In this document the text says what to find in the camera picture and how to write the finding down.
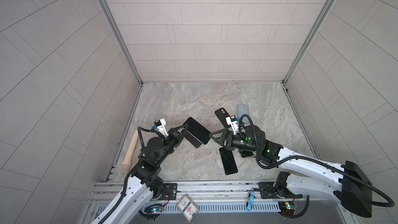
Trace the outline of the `aluminium corner rail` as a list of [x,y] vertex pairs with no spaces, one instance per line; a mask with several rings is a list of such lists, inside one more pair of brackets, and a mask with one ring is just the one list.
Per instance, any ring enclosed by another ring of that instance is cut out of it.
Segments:
[[106,0],[97,0],[98,4],[104,14],[104,17],[107,21],[107,23],[109,24],[110,29],[112,30],[112,33],[114,34],[115,40],[118,43],[123,55],[125,56],[125,58],[127,59],[128,64],[130,65],[133,74],[135,76],[135,78],[137,79],[138,83],[142,86],[143,85],[143,81],[138,73],[138,70],[133,62],[133,59],[131,57],[131,54],[123,40],[123,37],[121,35],[121,32],[115,22],[115,19],[112,15],[111,9],[107,3]]
[[333,5],[335,4],[336,0],[326,0],[323,4],[320,13],[318,14],[316,21],[314,22],[310,32],[308,33],[307,37],[305,38],[300,50],[298,51],[296,58],[293,60],[293,63],[288,70],[285,78],[282,80],[284,86],[287,85],[289,80],[291,79],[294,71],[298,67],[300,61],[303,59],[305,53],[307,52],[309,46],[311,45],[313,39],[315,38],[316,34],[318,33],[320,27],[324,23],[327,15],[329,14],[330,10],[332,9]]

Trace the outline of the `circuit board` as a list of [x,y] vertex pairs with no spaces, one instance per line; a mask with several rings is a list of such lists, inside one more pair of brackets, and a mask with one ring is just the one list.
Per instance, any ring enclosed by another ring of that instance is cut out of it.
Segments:
[[295,215],[295,212],[298,208],[298,205],[296,205],[294,202],[278,202],[278,206],[280,209],[279,214],[283,216],[287,216],[291,218],[292,216]]
[[153,204],[149,205],[145,208],[144,213],[145,214],[160,214],[164,209],[163,204]]

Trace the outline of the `black phone case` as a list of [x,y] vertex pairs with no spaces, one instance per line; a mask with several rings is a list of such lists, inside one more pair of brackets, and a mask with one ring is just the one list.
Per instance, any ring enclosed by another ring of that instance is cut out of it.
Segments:
[[227,124],[227,117],[230,117],[230,115],[223,107],[216,110],[215,115],[217,116],[224,128],[228,129],[230,127],[230,125]]
[[186,131],[189,131],[193,136],[200,140],[202,145],[207,145],[210,140],[210,132],[192,117],[189,117],[185,123],[189,125]]

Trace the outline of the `left circuit board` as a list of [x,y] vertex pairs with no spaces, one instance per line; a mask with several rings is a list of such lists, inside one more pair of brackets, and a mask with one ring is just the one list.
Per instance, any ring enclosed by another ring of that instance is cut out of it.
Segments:
[[153,204],[149,205],[145,208],[144,213],[145,214],[160,214],[164,209],[163,204]]

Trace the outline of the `aluminium corner rail left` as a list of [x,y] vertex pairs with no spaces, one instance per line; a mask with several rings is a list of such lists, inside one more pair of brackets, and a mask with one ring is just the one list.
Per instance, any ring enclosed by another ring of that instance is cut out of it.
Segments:
[[110,29],[112,30],[112,33],[114,34],[115,40],[118,43],[123,55],[125,56],[125,58],[127,59],[128,64],[130,65],[133,74],[135,76],[135,78],[137,79],[138,83],[142,86],[143,85],[143,81],[138,73],[138,70],[133,62],[133,59],[131,57],[131,54],[123,40],[123,37],[121,35],[121,32],[115,22],[115,19],[112,15],[111,9],[107,3],[106,0],[97,0],[98,4],[104,14],[104,17],[107,21],[107,23],[109,24]]

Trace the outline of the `black phone middle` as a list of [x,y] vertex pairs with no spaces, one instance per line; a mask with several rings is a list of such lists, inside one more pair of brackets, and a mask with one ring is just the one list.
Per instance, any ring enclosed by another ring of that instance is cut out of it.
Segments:
[[233,152],[230,150],[227,150],[225,148],[220,148],[219,149],[223,167],[224,167],[224,172],[226,175],[231,175],[238,173],[238,169],[236,166],[236,162],[233,156]]

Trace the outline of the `black phone purple edge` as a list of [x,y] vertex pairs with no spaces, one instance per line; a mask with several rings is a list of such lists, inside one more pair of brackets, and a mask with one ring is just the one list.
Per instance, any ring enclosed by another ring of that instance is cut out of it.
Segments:
[[189,131],[184,132],[184,137],[187,139],[195,148],[199,148],[202,142],[193,136]]

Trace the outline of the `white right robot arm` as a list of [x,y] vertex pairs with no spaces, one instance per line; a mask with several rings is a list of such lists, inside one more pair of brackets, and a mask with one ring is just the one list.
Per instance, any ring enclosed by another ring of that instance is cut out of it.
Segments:
[[245,134],[222,129],[209,137],[227,150],[256,153],[264,167],[283,169],[273,186],[265,189],[270,194],[280,198],[303,195],[326,198],[340,203],[353,214],[372,217],[371,182],[353,162],[338,164],[304,156],[267,140],[258,128]]

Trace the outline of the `black phone right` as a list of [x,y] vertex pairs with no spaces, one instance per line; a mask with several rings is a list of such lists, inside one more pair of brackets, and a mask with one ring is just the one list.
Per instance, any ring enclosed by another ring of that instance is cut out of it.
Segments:
[[241,150],[240,149],[238,152],[239,152],[239,154],[241,155],[242,158],[253,157],[254,156],[252,151],[246,151],[246,150]]

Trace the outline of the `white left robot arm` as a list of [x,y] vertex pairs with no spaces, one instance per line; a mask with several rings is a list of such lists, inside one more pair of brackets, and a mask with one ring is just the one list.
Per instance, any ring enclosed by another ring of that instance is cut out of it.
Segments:
[[94,224],[129,224],[137,213],[147,220],[160,216],[164,204],[145,205],[162,194],[167,201],[170,200],[171,196],[163,190],[163,179],[159,177],[161,163],[181,144],[188,127],[188,124],[183,124],[170,128],[166,133],[159,128],[137,128],[135,135],[142,146],[139,161],[127,172],[121,191],[95,218]]

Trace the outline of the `white label card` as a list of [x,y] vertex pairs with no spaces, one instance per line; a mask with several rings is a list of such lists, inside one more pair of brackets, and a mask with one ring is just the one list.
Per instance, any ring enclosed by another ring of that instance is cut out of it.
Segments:
[[177,208],[184,215],[188,222],[193,220],[194,214],[199,212],[199,208],[193,203],[193,201],[184,195],[177,203]]

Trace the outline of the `blue clip tag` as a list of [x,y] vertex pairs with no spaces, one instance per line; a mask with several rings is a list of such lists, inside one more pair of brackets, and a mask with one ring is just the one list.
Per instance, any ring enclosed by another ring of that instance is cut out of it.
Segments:
[[254,203],[254,199],[255,199],[255,192],[253,190],[250,191],[249,193],[249,198],[248,201],[246,203],[246,211],[250,212]]

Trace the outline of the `aluminium corner rail right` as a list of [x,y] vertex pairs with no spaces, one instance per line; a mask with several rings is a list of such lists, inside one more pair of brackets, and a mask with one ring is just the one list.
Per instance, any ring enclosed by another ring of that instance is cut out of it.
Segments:
[[300,61],[303,59],[305,53],[307,52],[309,46],[311,45],[313,39],[315,38],[316,34],[318,33],[320,27],[324,23],[327,15],[329,14],[330,10],[332,9],[333,5],[335,4],[336,0],[326,0],[323,4],[320,13],[318,14],[316,21],[314,22],[310,32],[308,33],[307,37],[305,38],[300,50],[298,51],[296,58],[293,60],[293,63],[288,70],[285,78],[282,80],[284,86],[287,85],[289,80],[291,79],[294,71],[298,67]]

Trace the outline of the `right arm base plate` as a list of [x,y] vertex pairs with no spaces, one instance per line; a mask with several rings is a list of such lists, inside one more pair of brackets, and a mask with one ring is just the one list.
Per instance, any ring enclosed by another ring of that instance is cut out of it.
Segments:
[[303,195],[295,195],[288,188],[286,182],[260,182],[258,188],[252,189],[259,192],[262,199],[294,199],[303,198]]

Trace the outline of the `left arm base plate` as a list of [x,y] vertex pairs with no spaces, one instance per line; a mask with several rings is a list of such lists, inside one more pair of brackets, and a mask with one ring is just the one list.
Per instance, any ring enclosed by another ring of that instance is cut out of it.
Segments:
[[177,197],[177,183],[163,183],[161,188],[156,188],[152,201],[176,200]]

